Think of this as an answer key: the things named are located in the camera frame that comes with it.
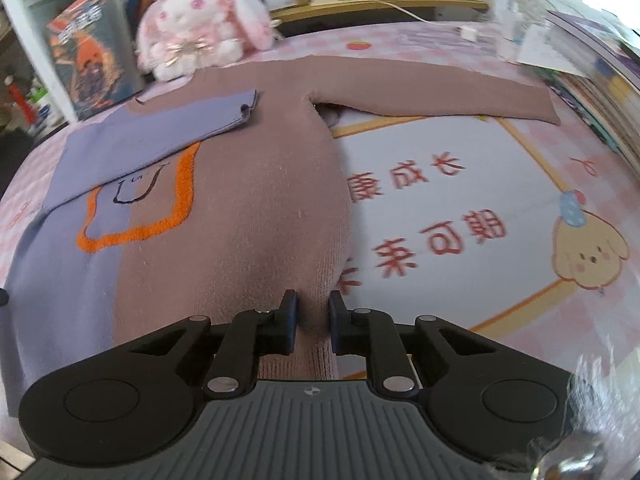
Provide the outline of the purple and pink sweater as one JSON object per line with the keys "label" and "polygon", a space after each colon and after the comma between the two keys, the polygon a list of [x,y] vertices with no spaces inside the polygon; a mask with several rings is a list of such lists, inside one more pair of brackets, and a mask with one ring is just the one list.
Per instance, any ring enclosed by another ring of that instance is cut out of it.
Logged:
{"label": "purple and pink sweater", "polygon": [[191,315],[299,294],[276,379],[329,379],[326,302],[350,253],[350,195],[321,104],[378,116],[559,120],[547,90],[454,66],[306,56],[199,70],[72,132],[17,244],[1,310],[4,403],[54,370]]}

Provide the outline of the pink checkered desk mat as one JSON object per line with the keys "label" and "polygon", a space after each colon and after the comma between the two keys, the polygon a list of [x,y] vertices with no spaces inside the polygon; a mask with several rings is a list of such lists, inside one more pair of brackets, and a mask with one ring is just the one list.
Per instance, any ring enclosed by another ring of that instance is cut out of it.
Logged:
{"label": "pink checkered desk mat", "polygon": [[[639,185],[543,84],[492,58],[440,54],[427,24],[298,37],[254,62],[306,56],[454,66],[547,90],[558,122],[378,116],[321,104],[352,206],[350,253],[334,289],[351,307],[409,323],[431,312],[570,370],[584,354],[623,362],[639,345]],[[43,186],[14,188],[2,244],[17,244],[47,195],[68,136],[44,146]]]}

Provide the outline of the red hanging tassel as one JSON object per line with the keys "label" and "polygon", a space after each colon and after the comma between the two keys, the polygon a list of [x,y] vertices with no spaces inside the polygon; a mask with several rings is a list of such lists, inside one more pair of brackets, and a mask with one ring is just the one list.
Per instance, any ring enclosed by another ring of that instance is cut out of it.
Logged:
{"label": "red hanging tassel", "polygon": [[32,110],[30,109],[27,101],[25,100],[23,93],[17,87],[17,84],[14,81],[14,77],[12,75],[6,76],[6,78],[4,78],[4,84],[6,85],[6,88],[8,89],[9,94],[12,96],[12,98],[14,99],[15,103],[22,111],[27,121],[31,122],[32,120],[30,119],[30,114],[32,114]]}

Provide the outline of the Harry Potter book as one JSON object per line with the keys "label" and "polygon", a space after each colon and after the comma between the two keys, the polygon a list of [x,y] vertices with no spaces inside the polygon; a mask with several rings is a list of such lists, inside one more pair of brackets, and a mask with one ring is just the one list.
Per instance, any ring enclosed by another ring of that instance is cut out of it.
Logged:
{"label": "Harry Potter book", "polygon": [[143,90],[122,0],[76,0],[47,24],[47,40],[78,119]]}

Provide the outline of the white charger plug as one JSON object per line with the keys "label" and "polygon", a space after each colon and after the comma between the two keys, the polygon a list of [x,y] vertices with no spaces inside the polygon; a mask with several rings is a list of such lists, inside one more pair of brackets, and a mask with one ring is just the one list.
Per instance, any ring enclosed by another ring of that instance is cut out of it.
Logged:
{"label": "white charger plug", "polygon": [[460,37],[469,42],[479,42],[480,32],[473,26],[464,25],[460,27]]}

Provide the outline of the pink white bunny plush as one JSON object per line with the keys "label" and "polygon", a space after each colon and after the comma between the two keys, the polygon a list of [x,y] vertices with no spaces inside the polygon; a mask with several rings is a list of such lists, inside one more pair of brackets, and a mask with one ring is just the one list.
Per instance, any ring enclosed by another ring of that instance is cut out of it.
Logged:
{"label": "pink white bunny plush", "polygon": [[269,50],[276,37],[259,0],[154,0],[137,30],[138,69],[170,81]]}

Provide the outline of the white paper note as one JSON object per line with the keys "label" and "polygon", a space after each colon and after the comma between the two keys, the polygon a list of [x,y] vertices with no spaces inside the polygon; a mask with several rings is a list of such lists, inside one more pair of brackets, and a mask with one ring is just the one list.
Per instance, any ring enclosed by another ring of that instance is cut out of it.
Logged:
{"label": "white paper note", "polygon": [[544,70],[553,70],[578,77],[586,76],[582,70],[548,43],[547,29],[540,25],[530,25],[526,30],[515,61],[521,65],[543,68]]}

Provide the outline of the stack of books right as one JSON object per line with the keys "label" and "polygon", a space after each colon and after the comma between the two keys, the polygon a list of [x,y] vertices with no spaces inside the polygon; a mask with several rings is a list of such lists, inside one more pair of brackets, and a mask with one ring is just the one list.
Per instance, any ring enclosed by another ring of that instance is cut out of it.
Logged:
{"label": "stack of books right", "polygon": [[639,43],[610,24],[549,10],[547,40],[586,76],[534,67],[612,151],[639,171]]}

